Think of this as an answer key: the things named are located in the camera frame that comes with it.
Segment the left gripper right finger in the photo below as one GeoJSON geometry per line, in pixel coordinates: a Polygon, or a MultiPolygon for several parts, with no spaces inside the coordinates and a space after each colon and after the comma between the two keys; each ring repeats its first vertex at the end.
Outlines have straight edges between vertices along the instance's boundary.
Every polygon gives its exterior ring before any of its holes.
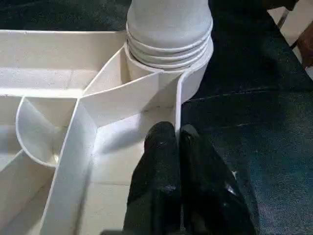
{"type": "Polygon", "coordinates": [[[235,176],[205,135],[183,126],[179,154],[187,230],[194,235],[255,235],[235,176]]]}

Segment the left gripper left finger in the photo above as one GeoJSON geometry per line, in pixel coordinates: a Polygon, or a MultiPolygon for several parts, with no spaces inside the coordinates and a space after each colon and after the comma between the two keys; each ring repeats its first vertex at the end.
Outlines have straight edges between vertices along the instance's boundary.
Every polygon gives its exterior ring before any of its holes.
{"type": "Polygon", "coordinates": [[[159,122],[147,133],[131,179],[123,230],[170,235],[180,229],[181,182],[175,129],[159,122]]]}

